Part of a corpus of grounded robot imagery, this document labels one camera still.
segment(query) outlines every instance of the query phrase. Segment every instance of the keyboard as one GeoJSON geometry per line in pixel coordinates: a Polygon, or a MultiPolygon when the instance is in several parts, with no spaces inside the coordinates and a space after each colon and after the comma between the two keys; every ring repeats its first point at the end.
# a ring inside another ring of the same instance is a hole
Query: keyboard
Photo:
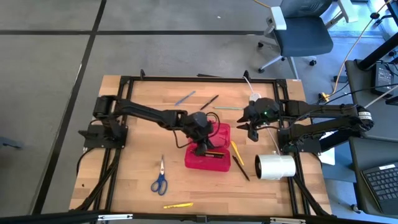
{"type": "Polygon", "coordinates": [[[364,170],[362,176],[380,211],[398,215],[398,162],[364,170]]]}

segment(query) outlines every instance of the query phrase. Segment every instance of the red plastic container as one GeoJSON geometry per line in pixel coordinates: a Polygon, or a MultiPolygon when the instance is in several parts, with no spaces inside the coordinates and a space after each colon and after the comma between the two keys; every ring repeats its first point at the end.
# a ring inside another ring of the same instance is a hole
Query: red plastic container
{"type": "MultiPolygon", "coordinates": [[[[213,123],[214,131],[217,131],[218,123],[213,123]]],[[[209,152],[225,153],[224,157],[196,156],[194,150],[197,145],[190,144],[185,153],[185,167],[192,169],[213,170],[227,172],[231,167],[231,157],[229,156],[229,142],[231,139],[231,127],[229,124],[220,123],[220,130],[210,138],[216,149],[208,149],[209,152]]]]}

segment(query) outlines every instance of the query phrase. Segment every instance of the black pen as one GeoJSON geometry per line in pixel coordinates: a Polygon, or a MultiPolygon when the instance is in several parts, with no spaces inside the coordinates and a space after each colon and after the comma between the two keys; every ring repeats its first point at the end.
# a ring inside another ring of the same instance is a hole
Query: black pen
{"type": "Polygon", "coordinates": [[[200,108],[200,110],[205,109],[205,107],[207,107],[211,102],[213,102],[215,99],[217,99],[218,95],[216,95],[215,97],[213,97],[213,99],[211,99],[209,102],[207,102],[204,106],[202,106],[200,108]]]}
{"type": "Polygon", "coordinates": [[[232,156],[232,158],[235,160],[236,164],[238,165],[239,169],[241,169],[243,175],[245,176],[245,178],[247,178],[248,181],[250,181],[248,175],[246,174],[246,172],[243,170],[243,168],[241,167],[241,165],[238,162],[238,159],[234,156],[232,156]]]}

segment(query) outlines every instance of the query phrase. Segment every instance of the white tape roll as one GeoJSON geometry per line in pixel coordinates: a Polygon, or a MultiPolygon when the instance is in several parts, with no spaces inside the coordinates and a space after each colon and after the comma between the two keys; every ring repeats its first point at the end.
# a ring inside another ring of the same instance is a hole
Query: white tape roll
{"type": "Polygon", "coordinates": [[[256,155],[254,165],[258,179],[279,180],[282,177],[293,177],[296,173],[292,156],[256,155]]]}

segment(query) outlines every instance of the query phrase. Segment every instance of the wooden table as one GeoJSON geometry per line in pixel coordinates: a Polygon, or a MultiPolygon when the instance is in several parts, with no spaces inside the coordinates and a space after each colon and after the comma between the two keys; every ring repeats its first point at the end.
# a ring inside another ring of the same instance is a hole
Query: wooden table
{"type": "MultiPolygon", "coordinates": [[[[116,95],[120,76],[106,75],[103,78],[100,95],[116,95]]],[[[289,97],[305,100],[302,83],[287,80],[289,97]]],[[[253,83],[255,92],[262,97],[274,98],[271,84],[253,83]]],[[[254,170],[256,154],[270,154],[275,146],[268,131],[259,131],[259,141],[252,142],[247,132],[236,129],[236,121],[243,111],[216,110],[214,106],[235,106],[244,108],[251,94],[246,83],[210,82],[156,82],[135,81],[131,101],[158,110],[199,111],[211,97],[219,94],[217,100],[204,109],[214,111],[222,123],[231,126],[231,139],[238,145],[245,163],[244,169],[250,177],[248,182],[237,165],[231,160],[229,172],[214,172],[188,169],[184,165],[185,148],[178,149],[171,131],[157,124],[129,116],[126,147],[122,150],[116,186],[112,201],[112,212],[131,213],[173,213],[207,215],[278,215],[291,216],[287,179],[258,180],[254,170]],[[179,106],[174,106],[182,97],[196,90],[196,93],[179,106]],[[165,155],[165,176],[169,182],[167,193],[159,196],[150,190],[150,185],[159,175],[160,158],[165,155]],[[164,205],[193,202],[190,208],[163,209],[164,205]]],[[[270,129],[276,138],[275,130],[270,129]]],[[[179,144],[187,139],[177,133],[179,144]]],[[[94,149],[87,154],[80,166],[70,208],[76,208],[89,195],[100,176],[104,149],[94,149]]],[[[322,208],[331,213],[329,199],[323,181],[318,159],[312,154],[301,153],[305,183],[322,208]]],[[[103,191],[101,208],[104,208],[107,186],[103,191]]],[[[298,207],[301,212],[302,199],[296,186],[298,207]]]]}

